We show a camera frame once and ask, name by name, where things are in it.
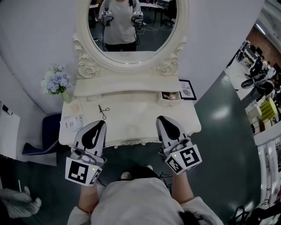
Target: sleeve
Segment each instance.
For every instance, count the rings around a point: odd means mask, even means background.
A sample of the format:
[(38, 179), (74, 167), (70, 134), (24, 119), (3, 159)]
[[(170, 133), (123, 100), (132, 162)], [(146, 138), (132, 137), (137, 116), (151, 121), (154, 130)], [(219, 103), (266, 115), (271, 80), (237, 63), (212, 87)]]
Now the sleeve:
[(90, 214), (87, 214), (80, 210), (78, 207), (74, 207), (68, 218), (67, 225), (90, 225)]
[(141, 4), (139, 0), (136, 0), (136, 7), (134, 8), (134, 12), (141, 12)]
[(218, 216), (203, 202), (200, 197), (181, 205), (184, 211), (190, 211), (197, 219), (199, 224), (223, 225)]
[(102, 14), (102, 12), (105, 11), (104, 3), (105, 3), (105, 1), (103, 1), (102, 4), (101, 4), (101, 8), (100, 8), (99, 15), (98, 15), (98, 18), (99, 18), (99, 19), (101, 19), (101, 14)]

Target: gray floor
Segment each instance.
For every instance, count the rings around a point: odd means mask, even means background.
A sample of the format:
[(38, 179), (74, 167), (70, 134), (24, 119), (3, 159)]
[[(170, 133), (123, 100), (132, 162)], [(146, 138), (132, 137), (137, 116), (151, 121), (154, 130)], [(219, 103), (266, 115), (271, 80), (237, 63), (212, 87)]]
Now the gray floor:
[[(140, 39), (140, 44), (137, 46), (137, 51), (157, 51), (168, 39), (172, 32), (172, 28), (168, 22), (164, 22), (162, 27), (160, 20), (160, 12), (156, 14), (156, 21), (154, 22), (155, 12), (153, 10), (147, 10), (142, 7), (142, 12), (144, 14), (144, 22), (146, 25), (143, 26), (143, 29), (137, 32)], [(96, 23), (95, 28), (90, 28), (90, 32), (93, 38), (99, 37), (102, 40), (102, 26), (100, 21)], [(98, 47), (102, 50), (102, 43), (95, 41)]]
[[(203, 162), (187, 174), (194, 194), (201, 196), (227, 223), (236, 207), (259, 203), (257, 148), (246, 113), (225, 73), (195, 108), (202, 131), (193, 134), (191, 139), (198, 145)], [(100, 175), (101, 181), (108, 184), (128, 168), (145, 164), (151, 164), (157, 174), (171, 174), (158, 156), (159, 148), (160, 144), (151, 143), (105, 149), (108, 162)], [(67, 155), (68, 152), (58, 153), (57, 167), (0, 159), (4, 187), (18, 190), (19, 179), (22, 187), (29, 186), (32, 197), (42, 199), (36, 217), (24, 219), (28, 225), (66, 224), (70, 211), (77, 205), (80, 187), (64, 178)]]

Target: hand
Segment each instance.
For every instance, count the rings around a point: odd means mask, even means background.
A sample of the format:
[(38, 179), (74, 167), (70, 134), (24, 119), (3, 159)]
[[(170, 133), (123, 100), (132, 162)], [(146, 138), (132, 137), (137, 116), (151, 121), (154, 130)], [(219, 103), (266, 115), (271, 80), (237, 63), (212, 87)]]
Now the hand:
[(78, 208), (85, 213), (92, 213), (98, 204), (97, 185), (81, 187), (81, 194), (79, 199)]

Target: dark blue stool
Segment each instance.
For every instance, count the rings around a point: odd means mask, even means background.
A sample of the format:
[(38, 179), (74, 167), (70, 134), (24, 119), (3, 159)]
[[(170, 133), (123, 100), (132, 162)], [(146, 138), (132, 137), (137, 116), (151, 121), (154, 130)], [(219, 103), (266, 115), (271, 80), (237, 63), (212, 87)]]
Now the dark blue stool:
[(23, 147), (22, 155), (44, 155), (58, 151), (70, 150), (67, 145), (61, 145), (58, 142), (60, 132), (61, 114), (47, 116), (43, 119), (42, 144), (43, 149), (34, 148), (26, 143)]

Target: small drawer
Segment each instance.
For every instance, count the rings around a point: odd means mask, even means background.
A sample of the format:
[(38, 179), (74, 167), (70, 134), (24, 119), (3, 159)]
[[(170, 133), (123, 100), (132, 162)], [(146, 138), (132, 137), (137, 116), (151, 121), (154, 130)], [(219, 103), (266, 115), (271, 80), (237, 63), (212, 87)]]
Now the small drawer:
[(163, 99), (162, 97), (162, 92), (158, 92), (158, 104), (159, 105), (165, 105), (165, 106), (170, 106), (172, 107), (173, 105), (178, 105), (180, 104), (183, 99), (181, 99), (180, 97), (180, 93), (179, 92), (175, 92), (173, 93), (176, 95), (176, 99), (175, 100), (168, 100), (168, 99)]
[(85, 101), (85, 102), (93, 102), (93, 101), (97, 101), (101, 99), (101, 95), (93, 95), (93, 96), (85, 96), (85, 97), (76, 97), (77, 99), (79, 99), (80, 101)]

